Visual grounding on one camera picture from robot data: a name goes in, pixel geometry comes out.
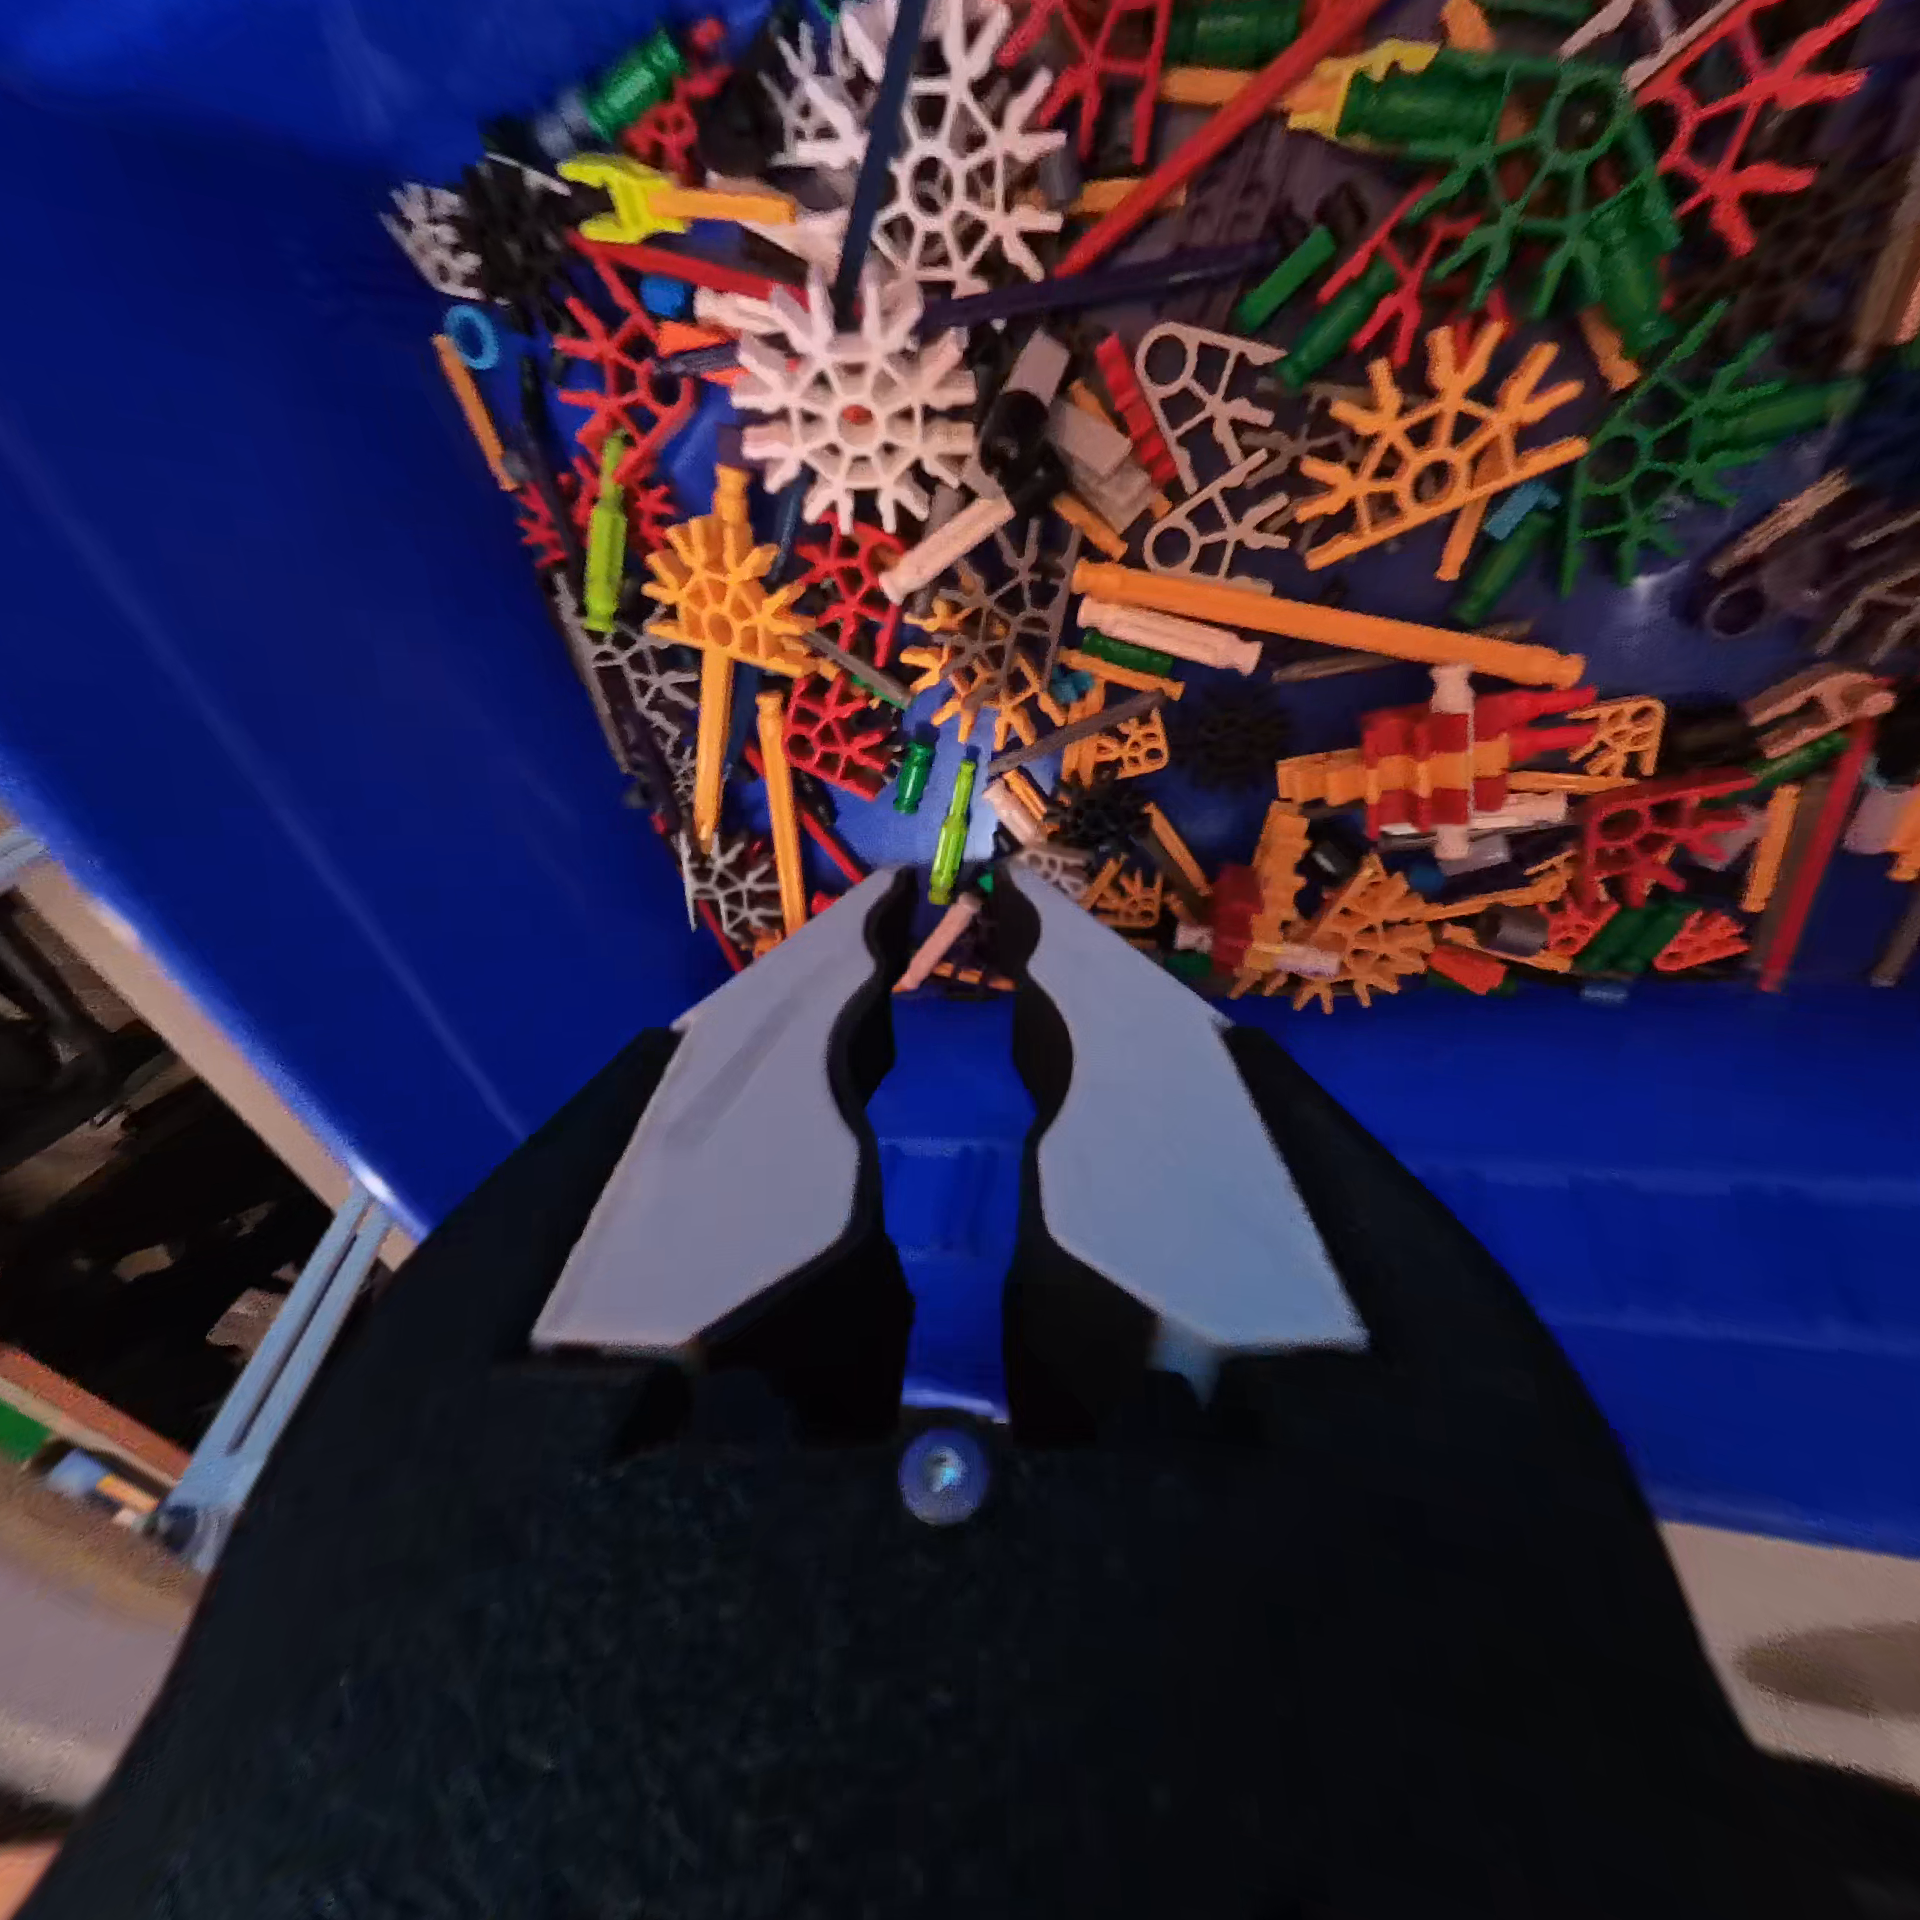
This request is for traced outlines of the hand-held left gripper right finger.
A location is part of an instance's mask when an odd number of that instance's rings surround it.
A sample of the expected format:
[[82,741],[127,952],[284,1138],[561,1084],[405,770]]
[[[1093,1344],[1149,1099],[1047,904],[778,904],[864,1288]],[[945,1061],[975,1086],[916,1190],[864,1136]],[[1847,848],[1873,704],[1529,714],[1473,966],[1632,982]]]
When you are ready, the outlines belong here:
[[1192,1388],[1224,1359],[1365,1350],[1365,1323],[1226,1047],[1229,1020],[1028,868],[1023,982],[1063,1021],[1040,1125],[1053,1242],[1151,1320],[1146,1357]]

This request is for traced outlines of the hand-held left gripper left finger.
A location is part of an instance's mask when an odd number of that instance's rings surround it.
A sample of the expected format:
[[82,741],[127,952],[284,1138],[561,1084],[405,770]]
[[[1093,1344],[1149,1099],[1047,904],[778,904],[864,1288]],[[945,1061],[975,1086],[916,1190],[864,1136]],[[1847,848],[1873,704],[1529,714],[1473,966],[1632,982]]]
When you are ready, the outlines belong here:
[[688,1352],[874,1230],[869,1106],[916,891],[877,868],[671,1021],[535,1352]]

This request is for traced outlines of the pale pink rod piece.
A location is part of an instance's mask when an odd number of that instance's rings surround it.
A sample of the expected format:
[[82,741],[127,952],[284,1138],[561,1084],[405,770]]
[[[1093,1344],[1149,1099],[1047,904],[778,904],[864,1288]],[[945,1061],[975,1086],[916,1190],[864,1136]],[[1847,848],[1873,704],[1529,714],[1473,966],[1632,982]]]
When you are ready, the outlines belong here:
[[985,904],[988,893],[975,887],[958,893],[934,920],[927,936],[912,951],[893,984],[893,995],[912,995],[927,984],[938,966],[953,960],[953,951],[972,935]]

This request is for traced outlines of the blue bin with toy pieces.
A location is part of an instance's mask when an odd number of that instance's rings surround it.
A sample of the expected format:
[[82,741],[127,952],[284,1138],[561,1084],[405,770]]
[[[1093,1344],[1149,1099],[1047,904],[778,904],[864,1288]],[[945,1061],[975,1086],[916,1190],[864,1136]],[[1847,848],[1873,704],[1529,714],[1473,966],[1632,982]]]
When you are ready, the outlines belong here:
[[[429,1232],[724,978],[381,231],[664,5],[1,5],[5,797]],[[1271,1028],[1524,1287],[1668,1520],[1916,1552],[1916,975]]]

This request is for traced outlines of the pile of colourful toy pieces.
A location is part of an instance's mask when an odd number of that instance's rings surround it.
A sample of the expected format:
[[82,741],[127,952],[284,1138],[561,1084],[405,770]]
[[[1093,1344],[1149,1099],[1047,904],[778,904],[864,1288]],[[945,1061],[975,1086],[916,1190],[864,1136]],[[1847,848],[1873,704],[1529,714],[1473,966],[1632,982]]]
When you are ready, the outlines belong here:
[[680,6],[376,215],[743,968],[903,823],[1200,991],[1916,975],[1916,14]]

